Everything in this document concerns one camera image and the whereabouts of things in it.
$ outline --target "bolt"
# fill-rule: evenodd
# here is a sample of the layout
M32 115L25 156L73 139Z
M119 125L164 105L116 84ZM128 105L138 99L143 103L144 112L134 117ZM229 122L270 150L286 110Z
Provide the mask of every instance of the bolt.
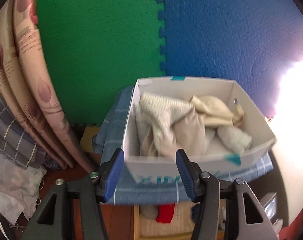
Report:
M90 173L90 177L91 177L92 179L97 178L97 177L98 177L98 172L96 172L96 171L91 172L91 173Z
M244 180L243 178L237 178L237 179L236 179L236 183L237 183L238 185L243 185L243 184L245 183L245 180Z
M210 178L210 173L207 172L207 171L204 171L200 174L200 176L203 178L203 179L209 179Z
M64 183L64 180L63 179L56 179L56 181L55 181L55 184L56 185L62 185Z

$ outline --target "red cloth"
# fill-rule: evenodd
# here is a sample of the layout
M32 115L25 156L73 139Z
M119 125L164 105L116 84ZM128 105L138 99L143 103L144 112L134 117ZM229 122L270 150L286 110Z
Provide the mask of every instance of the red cloth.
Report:
M173 212L175 210L175 204L170 205L159 205L158 217L156 221L158 223L170 223L173 219Z

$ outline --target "wooden floor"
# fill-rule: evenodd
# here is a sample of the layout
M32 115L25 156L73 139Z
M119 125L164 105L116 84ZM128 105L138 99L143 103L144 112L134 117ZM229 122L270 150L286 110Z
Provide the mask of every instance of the wooden floor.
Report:
M40 190L39 196L42 199L56 179L62 178L64 181L69 182L83 178L86 175L87 173L78 164L73 169L62 170L60 172L48 171L44 176L44 186ZM79 200L74 200L73 206L76 240L83 240ZM101 209L110 240L134 240L133 206L101 205ZM28 224L23 214L19 217L18 224L20 226ZM303 210L289 227L281 230L280 240L293 240L302 225ZM15 233L17 239L20 240L23 234L22 231L16 229Z

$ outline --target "blue foam mat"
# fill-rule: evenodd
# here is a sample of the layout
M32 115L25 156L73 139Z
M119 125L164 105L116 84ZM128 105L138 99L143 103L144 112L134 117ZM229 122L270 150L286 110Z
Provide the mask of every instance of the blue foam mat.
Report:
M168 76L234 79L274 115L279 82L303 57L303 16L292 0L157 1Z

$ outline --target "blue plaid cloth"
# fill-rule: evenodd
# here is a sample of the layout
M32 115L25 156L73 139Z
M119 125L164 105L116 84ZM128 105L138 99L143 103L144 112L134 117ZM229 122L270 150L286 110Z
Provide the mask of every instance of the blue plaid cloth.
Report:
M127 87L120 91L115 103L107 114L99 133L93 137L92 144L95 153L102 153L101 163L107 162L112 157L116 148L121 148L125 130L127 114L130 106L134 87ZM252 167L226 174L215 174L219 179L233 181L242 177L247 182L263 176L273 170L269 154L266 153ZM137 184L127 166L124 165L121 177L116 186L114 196L110 198L110 204L165 204L186 201L186 195L182 182L168 184Z

